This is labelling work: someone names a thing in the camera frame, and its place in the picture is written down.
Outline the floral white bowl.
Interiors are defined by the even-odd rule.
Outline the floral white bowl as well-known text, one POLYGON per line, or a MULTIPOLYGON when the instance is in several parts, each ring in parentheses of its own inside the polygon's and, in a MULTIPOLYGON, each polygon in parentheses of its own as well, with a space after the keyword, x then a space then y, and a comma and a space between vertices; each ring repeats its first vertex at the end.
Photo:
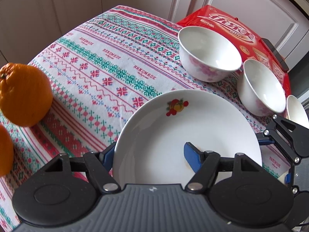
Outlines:
POLYGON ((187 26, 178 32, 180 62, 186 72, 203 82, 218 82, 240 69, 238 49, 219 33, 187 26))
POLYGON ((286 118, 304 127, 308 126, 308 116, 302 104, 294 95, 286 98, 286 118))
POLYGON ((244 107, 255 116, 281 114, 286 108, 284 89, 261 62, 248 59, 237 82, 237 92, 244 107))

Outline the white plate stained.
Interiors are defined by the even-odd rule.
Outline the white plate stained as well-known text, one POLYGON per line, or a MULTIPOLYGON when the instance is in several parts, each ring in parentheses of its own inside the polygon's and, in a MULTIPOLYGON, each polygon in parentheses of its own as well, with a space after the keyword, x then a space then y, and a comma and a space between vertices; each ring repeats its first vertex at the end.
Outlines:
POLYGON ((187 142, 222 157, 243 153, 262 163, 254 130, 234 105, 205 91, 177 90, 151 99, 124 125, 115 148, 114 179, 121 186, 186 185, 194 175, 184 157, 187 142))

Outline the white kitchen base cabinets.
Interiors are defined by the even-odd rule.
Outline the white kitchen base cabinets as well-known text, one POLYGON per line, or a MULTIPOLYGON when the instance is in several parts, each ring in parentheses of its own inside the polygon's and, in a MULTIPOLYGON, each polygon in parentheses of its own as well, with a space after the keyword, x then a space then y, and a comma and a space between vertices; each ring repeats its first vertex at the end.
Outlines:
POLYGON ((172 22, 212 5, 270 40, 290 69, 308 53, 308 0, 1 0, 1 64, 28 63, 60 36, 117 5, 172 22))

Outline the patterned embroidered tablecloth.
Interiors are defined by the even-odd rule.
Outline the patterned embroidered tablecloth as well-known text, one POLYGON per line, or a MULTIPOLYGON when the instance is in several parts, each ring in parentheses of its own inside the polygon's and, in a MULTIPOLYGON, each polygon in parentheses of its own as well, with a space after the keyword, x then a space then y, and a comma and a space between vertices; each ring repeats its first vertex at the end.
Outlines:
POLYGON ((14 164, 1 178, 1 229, 19 224, 14 190, 61 152, 79 157, 116 141, 130 116, 148 100, 180 89, 203 90, 231 102, 255 132, 267 119, 250 114, 236 91, 238 72, 218 82, 191 77, 179 57, 175 23, 116 6, 77 26, 32 61, 50 79, 53 104, 38 125, 1 123, 14 143, 14 164))

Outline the orange with leaves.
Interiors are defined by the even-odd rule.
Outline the orange with leaves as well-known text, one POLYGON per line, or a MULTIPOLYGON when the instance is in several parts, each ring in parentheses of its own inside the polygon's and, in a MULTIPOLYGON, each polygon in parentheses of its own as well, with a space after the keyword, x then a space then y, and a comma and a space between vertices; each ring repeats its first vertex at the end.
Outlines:
POLYGON ((14 162, 14 145, 10 134, 1 124, 0 127, 0 177, 10 173, 14 162))

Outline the black smartphone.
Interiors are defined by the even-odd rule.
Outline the black smartphone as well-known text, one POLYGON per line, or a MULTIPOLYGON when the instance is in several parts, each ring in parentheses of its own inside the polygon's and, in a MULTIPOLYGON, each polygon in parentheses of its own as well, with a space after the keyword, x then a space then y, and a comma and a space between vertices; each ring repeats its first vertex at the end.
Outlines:
POLYGON ((277 49, 274 47, 274 45, 266 38, 261 38, 263 44, 265 46, 268 47, 268 49, 271 51, 272 55, 274 56, 275 60, 277 61, 280 69, 285 72, 288 73, 289 68, 288 65, 286 64, 285 60, 283 59, 283 57, 281 56, 281 54, 279 54, 279 52, 277 51, 277 49))

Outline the red cardboard box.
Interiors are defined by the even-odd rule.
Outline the red cardboard box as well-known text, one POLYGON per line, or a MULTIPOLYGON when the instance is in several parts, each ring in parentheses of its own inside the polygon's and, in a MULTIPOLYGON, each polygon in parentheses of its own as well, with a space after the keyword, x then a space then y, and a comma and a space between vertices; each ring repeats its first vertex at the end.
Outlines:
POLYGON ((275 74, 285 91, 285 95, 292 94, 288 73, 280 69, 271 51, 263 44, 261 37, 239 21, 237 17, 211 5, 206 5, 187 15, 177 24, 182 27, 205 27, 221 34, 235 45, 243 61, 255 59, 263 63, 275 74))

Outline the bumpy orange without leaf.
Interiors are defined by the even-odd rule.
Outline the bumpy orange without leaf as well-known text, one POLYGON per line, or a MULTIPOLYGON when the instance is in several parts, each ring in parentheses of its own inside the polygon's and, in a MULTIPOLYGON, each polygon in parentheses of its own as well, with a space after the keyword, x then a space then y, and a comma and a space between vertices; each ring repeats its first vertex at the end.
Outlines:
POLYGON ((20 127, 32 127, 49 111, 53 93, 39 68, 8 63, 1 68, 1 112, 20 127))

